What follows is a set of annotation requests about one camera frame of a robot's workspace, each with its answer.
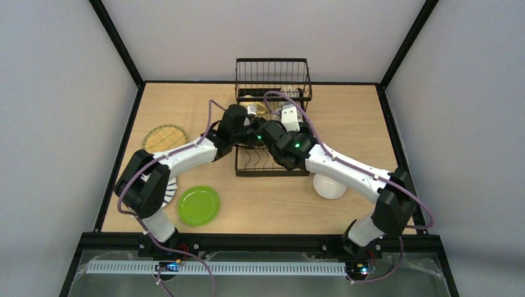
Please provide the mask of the yellow ceramic mug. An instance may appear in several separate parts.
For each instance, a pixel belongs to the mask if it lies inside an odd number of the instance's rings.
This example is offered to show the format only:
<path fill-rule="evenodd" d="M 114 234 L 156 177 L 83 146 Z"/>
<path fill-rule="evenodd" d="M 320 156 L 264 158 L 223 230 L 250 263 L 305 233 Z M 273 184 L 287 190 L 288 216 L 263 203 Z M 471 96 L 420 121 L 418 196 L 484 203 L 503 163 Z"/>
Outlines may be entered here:
<path fill-rule="evenodd" d="M 252 95 L 242 96 L 241 101 L 239 101 L 238 104 L 243 106 L 247 110 L 248 117 L 251 121 L 255 118 L 268 120 L 267 107 L 262 101 L 258 100 L 256 97 Z"/>

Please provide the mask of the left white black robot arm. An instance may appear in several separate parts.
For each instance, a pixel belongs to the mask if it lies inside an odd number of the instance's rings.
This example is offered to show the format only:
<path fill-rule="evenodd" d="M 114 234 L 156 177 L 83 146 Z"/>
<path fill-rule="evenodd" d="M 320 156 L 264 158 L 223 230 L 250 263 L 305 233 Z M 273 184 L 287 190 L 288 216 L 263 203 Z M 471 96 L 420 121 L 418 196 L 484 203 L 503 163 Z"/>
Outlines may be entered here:
<path fill-rule="evenodd" d="M 163 152 L 136 151 L 124 168 L 113 191 L 118 197 L 120 213 L 132 215 L 158 242 L 168 241 L 176 228 L 163 210 L 168 185 L 178 175 L 228 155 L 241 145 L 253 145 L 251 122 L 254 108 L 232 104 L 218 123 L 207 123 L 195 140 Z"/>

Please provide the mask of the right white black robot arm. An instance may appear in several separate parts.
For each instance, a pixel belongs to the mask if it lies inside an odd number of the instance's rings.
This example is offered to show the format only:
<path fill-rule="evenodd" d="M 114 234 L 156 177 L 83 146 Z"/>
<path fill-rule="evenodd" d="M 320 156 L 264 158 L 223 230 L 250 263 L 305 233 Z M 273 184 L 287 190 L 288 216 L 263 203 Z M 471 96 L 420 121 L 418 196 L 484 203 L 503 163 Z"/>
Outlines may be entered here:
<path fill-rule="evenodd" d="M 306 170 L 352 188 L 375 205 L 371 214 L 349 226 L 346 238 L 365 247 L 380 236 L 400 236 L 416 208 L 410 174 L 397 168 L 390 172 L 368 166 L 332 150 L 318 140 L 314 130 L 300 125 L 288 130 L 278 121 L 256 124 L 254 137 L 274 161 L 286 170 Z"/>

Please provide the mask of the black wire dish rack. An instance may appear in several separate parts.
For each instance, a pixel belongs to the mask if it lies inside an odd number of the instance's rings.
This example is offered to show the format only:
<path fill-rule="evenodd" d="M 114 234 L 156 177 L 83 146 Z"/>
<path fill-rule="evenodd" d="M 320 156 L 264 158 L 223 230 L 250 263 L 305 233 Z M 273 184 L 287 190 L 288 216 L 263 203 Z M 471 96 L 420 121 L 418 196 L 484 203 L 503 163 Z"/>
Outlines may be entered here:
<path fill-rule="evenodd" d="M 237 58 L 235 67 L 235 98 L 252 95 L 262 101 L 268 91 L 279 92 L 281 88 L 293 86 L 302 91 L 300 98 L 293 98 L 304 110 L 312 100 L 310 70 L 306 58 Z M 265 106 L 268 120 L 279 120 L 274 114 L 278 101 L 285 99 L 269 95 Z M 299 177 L 310 173 L 301 169 L 286 170 L 278 165 L 265 146 L 247 148 L 240 145 L 235 150 L 235 174 L 238 177 Z"/>

